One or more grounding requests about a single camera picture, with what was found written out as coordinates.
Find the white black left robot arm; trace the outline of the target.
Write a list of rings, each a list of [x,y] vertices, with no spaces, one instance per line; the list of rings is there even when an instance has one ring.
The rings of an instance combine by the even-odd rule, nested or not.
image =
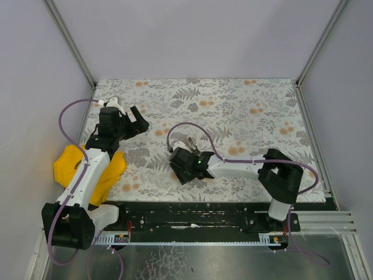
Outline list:
[[[48,246],[88,249],[98,232],[115,223],[119,209],[102,205],[88,209],[93,191],[109,165],[119,143],[146,132],[149,123],[137,107],[130,113],[119,108],[101,108],[98,124],[85,144],[83,159],[71,183],[56,200],[46,203],[41,211]]]

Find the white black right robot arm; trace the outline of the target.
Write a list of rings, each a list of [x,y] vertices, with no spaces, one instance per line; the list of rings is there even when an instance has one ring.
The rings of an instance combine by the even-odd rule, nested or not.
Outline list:
[[[300,189],[303,169],[279,150],[249,159],[224,157],[214,152],[196,155],[184,148],[174,149],[170,167],[182,185],[194,179],[233,177],[261,183],[271,197],[268,215],[277,221],[287,219]]]

